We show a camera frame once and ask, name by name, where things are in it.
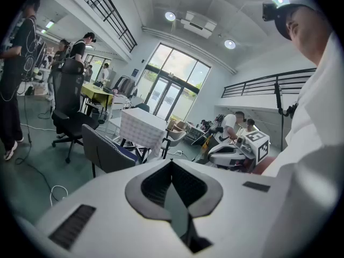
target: white sneaker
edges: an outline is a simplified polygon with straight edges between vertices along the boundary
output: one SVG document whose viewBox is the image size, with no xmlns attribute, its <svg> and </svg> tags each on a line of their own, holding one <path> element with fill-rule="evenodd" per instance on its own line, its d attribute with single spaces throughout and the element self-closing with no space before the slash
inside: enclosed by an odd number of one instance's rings
<svg viewBox="0 0 344 258">
<path fill-rule="evenodd" d="M 17 149 L 17 146 L 18 146 L 18 144 L 15 141 L 15 145 L 13 145 L 12 149 L 5 152 L 5 155 L 4 155 L 5 161 L 8 161 L 10 158 L 13 157 L 13 154 L 15 153 L 15 150 Z"/>
</svg>

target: black railing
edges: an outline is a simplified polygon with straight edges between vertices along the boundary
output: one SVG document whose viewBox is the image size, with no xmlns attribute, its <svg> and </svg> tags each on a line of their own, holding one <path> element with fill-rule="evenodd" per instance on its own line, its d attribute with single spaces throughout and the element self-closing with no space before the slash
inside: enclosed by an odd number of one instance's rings
<svg viewBox="0 0 344 258">
<path fill-rule="evenodd" d="M 313 73 L 315 70 L 315 68 L 311 68 L 288 71 L 286 73 L 264 76 L 256 78 L 254 80 L 248 80 L 245 82 L 230 85 L 225 87 L 225 90 L 221 97 L 224 98 L 235 96 L 274 94 L 276 82 L 282 89 L 283 94 L 298 94 L 308 78 L 311 77 L 311 75 L 307 73 Z"/>
<path fill-rule="evenodd" d="M 87 4 L 101 17 L 104 22 L 107 22 L 116 32 L 118 39 L 120 39 L 127 49 L 131 52 L 137 45 L 133 35 L 123 21 L 121 15 L 114 6 L 112 0 L 85 0 Z"/>
</svg>

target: yellow table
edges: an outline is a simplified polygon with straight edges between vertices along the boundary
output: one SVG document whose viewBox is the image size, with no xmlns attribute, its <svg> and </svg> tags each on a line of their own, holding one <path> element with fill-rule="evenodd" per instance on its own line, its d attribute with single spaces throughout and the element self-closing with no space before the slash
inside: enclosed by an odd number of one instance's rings
<svg viewBox="0 0 344 258">
<path fill-rule="evenodd" d="M 99 102 L 105 110 L 108 108 L 108 105 L 112 103 L 113 94 L 108 94 L 91 83 L 83 84 L 81 93 L 87 95 L 91 100 L 93 99 Z"/>
</svg>

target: checkered tablecloth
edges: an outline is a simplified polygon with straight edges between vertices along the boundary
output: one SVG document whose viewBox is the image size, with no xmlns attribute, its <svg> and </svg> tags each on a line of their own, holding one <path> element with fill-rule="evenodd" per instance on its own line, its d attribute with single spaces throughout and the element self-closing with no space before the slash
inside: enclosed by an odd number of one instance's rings
<svg viewBox="0 0 344 258">
<path fill-rule="evenodd" d="M 166 131 L 166 121 L 140 108 L 122 110 L 119 135 L 134 144 L 152 150 L 149 158 L 158 157 Z"/>
</svg>

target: air conditioner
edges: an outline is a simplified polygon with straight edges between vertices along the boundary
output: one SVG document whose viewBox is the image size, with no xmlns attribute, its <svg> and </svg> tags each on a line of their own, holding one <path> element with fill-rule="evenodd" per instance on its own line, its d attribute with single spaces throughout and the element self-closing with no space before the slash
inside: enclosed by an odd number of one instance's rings
<svg viewBox="0 0 344 258">
<path fill-rule="evenodd" d="M 185 19 L 181 19 L 181 23 L 184 24 L 185 29 L 197 33 L 204 38 L 211 36 L 217 25 L 213 20 L 192 11 L 187 11 L 187 15 Z"/>
</svg>

